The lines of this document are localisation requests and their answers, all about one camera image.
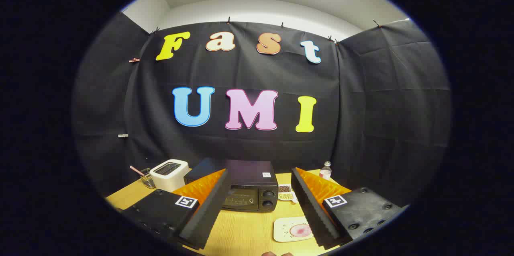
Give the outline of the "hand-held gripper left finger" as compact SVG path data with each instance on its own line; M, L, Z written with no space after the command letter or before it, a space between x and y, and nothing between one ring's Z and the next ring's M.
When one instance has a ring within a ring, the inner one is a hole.
M139 228L170 244L203 249L231 186L222 169L173 192L156 189L121 214Z

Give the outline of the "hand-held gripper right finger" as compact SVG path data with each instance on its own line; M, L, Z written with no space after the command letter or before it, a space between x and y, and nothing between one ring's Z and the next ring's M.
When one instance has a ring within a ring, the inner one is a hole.
M349 190L301 168L292 169L291 185L316 243L325 249L364 237L404 211L368 187Z

